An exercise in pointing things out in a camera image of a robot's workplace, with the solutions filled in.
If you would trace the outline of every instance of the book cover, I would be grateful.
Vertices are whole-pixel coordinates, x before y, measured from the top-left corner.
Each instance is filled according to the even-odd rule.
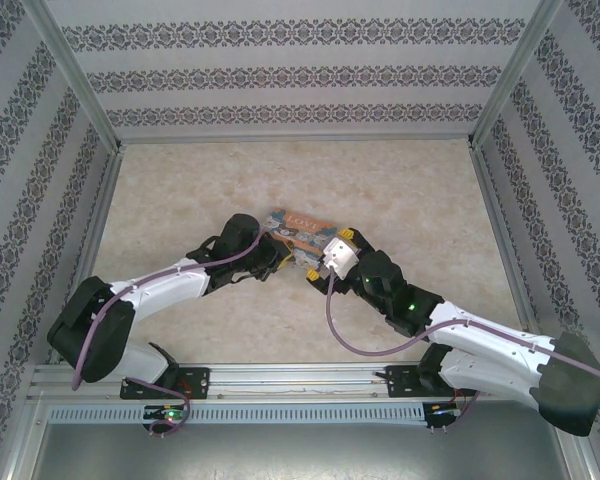
[[[279,240],[293,243],[296,265],[303,268],[318,268],[322,249],[335,237],[338,229],[332,223],[276,208],[264,223],[265,230]]]

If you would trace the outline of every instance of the wall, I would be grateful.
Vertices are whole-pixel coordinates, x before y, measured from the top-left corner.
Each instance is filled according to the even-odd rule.
[[[111,155],[17,0],[0,0],[0,449],[75,277]]]
[[[47,0],[123,141],[471,132],[538,0]]]
[[[560,7],[483,155],[540,327],[600,361],[600,0]]]

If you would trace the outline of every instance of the cable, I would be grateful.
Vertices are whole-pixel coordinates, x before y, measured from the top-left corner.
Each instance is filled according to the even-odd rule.
[[[453,320],[447,320],[444,322],[437,323],[436,325],[426,329],[419,335],[413,337],[408,342],[403,343],[402,345],[398,345],[397,347],[390,348],[388,350],[381,350],[378,352],[368,352],[365,350],[360,350],[359,348],[349,345],[346,342],[346,340],[344,338],[342,338],[340,336],[340,334],[336,331],[336,328],[333,324],[333,318],[331,318],[331,297],[333,296],[333,284],[335,282],[336,274],[333,270],[333,267],[331,267],[330,270],[331,270],[331,274],[329,275],[329,289],[327,290],[327,312],[326,312],[327,313],[327,323],[329,324],[329,330],[331,330],[331,333],[333,334],[334,337],[336,337],[336,340],[338,340],[340,345],[342,345],[344,348],[346,348],[350,352],[353,352],[357,355],[363,355],[366,357],[384,357],[385,355],[391,355],[393,353],[397,353],[397,352],[401,352],[402,350],[406,350],[407,348],[418,343],[420,340],[431,335],[433,332],[440,330],[441,328],[450,327],[452,325],[464,325],[467,328],[470,328],[470,327],[479,328],[480,330],[484,330],[485,332],[489,332],[493,335],[504,338],[505,340],[509,340],[510,342],[517,343],[518,345],[528,348],[531,351],[544,353],[545,355],[548,355],[548,356],[555,358],[557,360],[560,360],[562,362],[568,363],[571,366],[579,368],[580,370],[584,370],[585,372],[590,373],[591,375],[595,375],[596,377],[600,378],[600,370],[597,370],[589,365],[586,365],[582,362],[574,360],[573,358],[569,358],[565,355],[562,355],[560,353],[546,349],[544,347],[539,347],[535,343],[528,342],[526,340],[522,340],[520,338],[514,337],[513,335],[509,335],[508,333],[501,332],[500,330],[497,330],[489,325],[485,325],[480,322],[471,322],[469,325],[467,325],[467,321],[461,320],[461,319],[453,319]]]
[[[142,385],[145,388],[150,388],[151,390],[156,390],[157,392],[166,393],[168,395],[173,395],[174,397],[181,398],[182,400],[184,400],[185,414],[180,419],[180,422],[174,424],[174,423],[169,422],[168,420],[162,420],[162,419],[156,420],[151,425],[149,425],[149,435],[160,435],[160,437],[164,438],[168,435],[172,435],[172,434],[176,433],[180,428],[182,428],[182,426],[185,423],[187,423],[187,420],[188,420],[189,416],[191,415],[191,402],[185,395],[183,395],[180,392],[176,392],[175,390],[169,390],[168,388],[159,387],[157,385],[154,385],[153,383],[145,382],[144,380],[140,380],[139,378],[127,377],[127,380],[129,380],[133,383],[137,383],[138,385]],[[171,429],[167,430],[164,433],[157,434],[153,431],[153,429],[158,425],[168,425],[171,427]]]
[[[107,311],[109,311],[109,309],[113,306],[114,303],[116,303],[118,300],[120,300],[122,297],[124,297],[127,293],[132,291],[134,288],[145,285],[149,282],[157,280],[158,278],[166,277],[166,276],[173,275],[174,273],[179,273],[179,272],[189,272],[191,270],[198,270],[201,268],[217,267],[219,265],[225,265],[227,263],[231,263],[236,260],[239,260],[242,257],[249,255],[253,251],[253,249],[256,248],[256,246],[260,242],[260,239],[262,238],[262,235],[264,235],[264,230],[260,230],[260,232],[258,233],[258,236],[253,241],[253,243],[249,246],[249,248],[247,248],[246,250],[244,250],[236,255],[233,255],[229,258],[225,258],[223,260],[216,260],[213,262],[187,265],[185,267],[174,267],[174,268],[170,268],[168,270],[164,270],[162,272],[153,273],[145,278],[138,280],[135,283],[132,283],[128,287],[123,288],[118,293],[116,293],[113,297],[111,297],[109,299],[109,301],[107,301],[107,303],[105,303],[104,306],[100,309],[100,311],[96,315],[96,318],[93,320],[93,322],[91,323],[91,326],[89,327],[89,332],[87,333],[87,336],[84,339],[84,343],[82,344],[82,350],[80,350],[80,356],[78,357],[78,363],[76,363],[76,368],[75,368],[75,371],[73,372],[73,379],[71,381],[71,389],[75,391],[80,387],[80,384],[82,383],[82,377],[80,375],[82,373],[82,368],[84,367],[84,362],[87,359],[87,353],[89,351],[89,346],[91,345],[91,342],[96,333],[96,330],[98,329],[98,325],[100,325],[100,322],[102,322],[105,315],[107,314]]]

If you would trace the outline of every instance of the floor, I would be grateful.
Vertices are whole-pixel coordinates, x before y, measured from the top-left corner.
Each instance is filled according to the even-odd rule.
[[[124,280],[175,263],[236,212],[286,207],[360,230],[404,277],[467,310],[519,320],[464,140],[216,143],[127,148],[94,274]],[[325,298],[289,267],[163,310],[132,337],[180,362],[294,363],[365,359],[330,335]],[[354,295],[336,325],[367,350],[397,335]],[[427,345],[387,360],[418,360]]]

